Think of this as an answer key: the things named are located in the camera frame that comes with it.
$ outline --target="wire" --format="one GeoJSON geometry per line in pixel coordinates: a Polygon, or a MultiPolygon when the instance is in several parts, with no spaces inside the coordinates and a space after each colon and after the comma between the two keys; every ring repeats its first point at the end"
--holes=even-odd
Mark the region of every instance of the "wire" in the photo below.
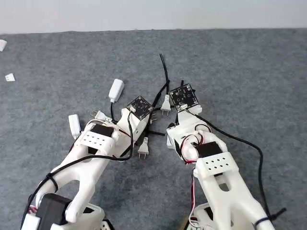
{"type": "Polygon", "coordinates": [[[164,57],[162,54],[160,54],[160,58],[161,58],[161,61],[162,61],[162,64],[163,64],[163,69],[164,69],[164,74],[165,74],[165,80],[167,82],[167,85],[166,85],[166,93],[168,94],[169,92],[169,79],[168,79],[168,73],[167,73],[167,68],[166,68],[166,65],[165,65],[165,62],[164,62],[164,57]]]}
{"type": "Polygon", "coordinates": [[[192,214],[194,212],[194,209],[195,209],[195,180],[194,180],[194,170],[195,168],[192,169],[192,174],[191,174],[191,177],[192,177],[192,183],[191,183],[191,200],[192,200],[192,206],[191,206],[191,212],[189,214],[189,223],[191,226],[195,227],[196,229],[199,228],[199,224],[198,224],[198,221],[196,220],[192,220],[192,214]]]}
{"type": "MultiPolygon", "coordinates": [[[[201,138],[201,140],[198,140],[198,138],[197,138],[196,135],[194,135],[194,134],[189,134],[189,135],[187,135],[186,137],[184,137],[184,139],[182,140],[181,145],[180,145],[180,152],[182,152],[182,148],[183,148],[185,142],[186,142],[186,141],[188,140],[188,138],[191,137],[191,136],[194,136],[194,137],[196,138],[196,140],[197,140],[197,142],[198,142],[198,145],[200,145],[200,144],[202,143],[202,141],[203,141],[202,138],[201,138]]],[[[183,154],[181,154],[181,156],[182,156],[182,159],[183,159],[183,161],[184,161],[185,164],[191,164],[191,163],[196,162],[196,161],[194,161],[194,160],[188,160],[188,161],[187,161],[187,160],[183,157],[183,154]]]]}
{"type": "Polygon", "coordinates": [[[80,163],[84,160],[88,160],[88,159],[93,159],[93,158],[101,158],[101,159],[108,159],[108,160],[112,160],[112,161],[127,161],[129,160],[132,155],[133,155],[133,131],[132,131],[132,127],[131,127],[131,123],[130,123],[130,114],[131,112],[129,113],[128,115],[128,125],[129,125],[129,131],[130,131],[130,153],[129,153],[129,156],[127,157],[122,157],[122,158],[116,158],[116,157],[110,157],[110,156],[101,156],[101,155],[90,155],[90,156],[86,156],[86,157],[82,157],[80,159],[77,159],[75,161],[72,161],[58,169],[56,169],[55,171],[49,173],[49,177],[45,177],[42,182],[37,186],[36,190],[30,195],[29,199],[28,199],[28,203],[24,209],[24,214],[23,214],[23,217],[22,217],[22,221],[21,221],[21,226],[20,226],[20,229],[23,227],[23,224],[24,224],[24,219],[25,219],[25,216],[30,208],[30,205],[34,199],[34,197],[36,196],[36,194],[38,193],[38,191],[40,190],[40,188],[50,179],[50,177],[53,177],[55,176],[57,173],[63,171],[64,169],[70,167],[70,166],[73,166],[77,163],[80,163]]]}
{"type": "Polygon", "coordinates": [[[214,126],[211,122],[207,121],[206,119],[202,118],[201,116],[199,115],[196,115],[196,114],[193,114],[191,113],[188,109],[186,109],[186,111],[192,115],[194,115],[195,117],[197,117],[198,119],[206,122],[209,126],[211,126],[213,129],[215,129],[216,131],[224,134],[225,136],[229,137],[229,138],[232,138],[232,139],[235,139],[237,141],[240,141],[240,142],[243,142],[253,148],[255,148],[258,152],[259,152],[259,155],[260,155],[260,160],[259,160],[259,167],[258,167],[258,183],[259,183],[259,188],[260,188],[260,194],[261,194],[261,197],[262,197],[262,201],[264,203],[264,210],[267,214],[267,216],[272,219],[271,217],[275,217],[275,215],[271,215],[270,213],[270,210],[269,210],[269,206],[268,206],[268,203],[267,203],[267,199],[266,199],[266,196],[265,196],[265,193],[264,193],[264,189],[263,189],[263,183],[262,183],[262,165],[263,165],[263,152],[262,150],[255,144],[247,141],[247,140],[244,140],[244,139],[241,139],[241,138],[237,138],[231,134],[228,134],[224,131],[222,131],[221,129],[219,129],[218,127],[214,126]]]}
{"type": "Polygon", "coordinates": [[[195,131],[197,130],[196,128],[197,128],[198,126],[205,126],[205,127],[207,127],[207,128],[208,128],[209,132],[211,132],[211,133],[212,133],[212,129],[210,128],[210,126],[205,125],[205,124],[198,124],[198,125],[196,125],[196,126],[194,127],[194,130],[195,130],[195,131]]]}
{"type": "Polygon", "coordinates": [[[112,120],[114,120],[114,114],[113,114],[113,102],[111,102],[110,112],[111,112],[111,118],[112,118],[112,120]]]}
{"type": "Polygon", "coordinates": [[[156,134],[156,135],[165,137],[165,133],[160,133],[160,132],[156,132],[156,131],[152,131],[152,130],[148,130],[148,133],[156,134]]]}

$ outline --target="circuit board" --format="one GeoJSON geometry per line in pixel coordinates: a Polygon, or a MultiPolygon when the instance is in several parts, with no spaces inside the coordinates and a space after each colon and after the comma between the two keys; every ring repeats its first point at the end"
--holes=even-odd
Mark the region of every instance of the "circuit board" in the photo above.
{"type": "Polygon", "coordinates": [[[134,99],[126,108],[140,120],[145,118],[154,109],[153,106],[141,96],[134,99]]]}
{"type": "Polygon", "coordinates": [[[198,100],[190,84],[180,86],[169,92],[173,104],[178,112],[189,109],[198,104],[198,100]]]}

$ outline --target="electrical plug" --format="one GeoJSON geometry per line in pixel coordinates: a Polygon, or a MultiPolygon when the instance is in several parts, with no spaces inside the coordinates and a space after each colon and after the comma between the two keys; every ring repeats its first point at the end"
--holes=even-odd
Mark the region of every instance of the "electrical plug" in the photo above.
{"type": "Polygon", "coordinates": [[[171,104],[169,103],[169,95],[168,94],[165,95],[164,102],[161,106],[161,110],[162,110],[162,115],[163,115],[164,111],[167,111],[167,116],[168,116],[168,113],[172,110],[171,104]]]}
{"type": "Polygon", "coordinates": [[[69,126],[71,128],[72,137],[76,140],[80,135],[80,122],[77,114],[68,116],[69,126]]]}
{"type": "Polygon", "coordinates": [[[147,143],[148,143],[148,137],[144,137],[143,143],[141,144],[141,146],[138,150],[139,158],[141,157],[141,154],[144,154],[144,159],[145,159],[146,155],[149,154],[147,143]]]}
{"type": "Polygon", "coordinates": [[[107,115],[105,115],[103,112],[101,112],[100,110],[98,111],[93,111],[93,113],[91,114],[92,117],[94,117],[95,119],[98,120],[102,120],[102,121],[108,121],[108,122],[112,122],[112,118],[108,117],[107,115]]]}

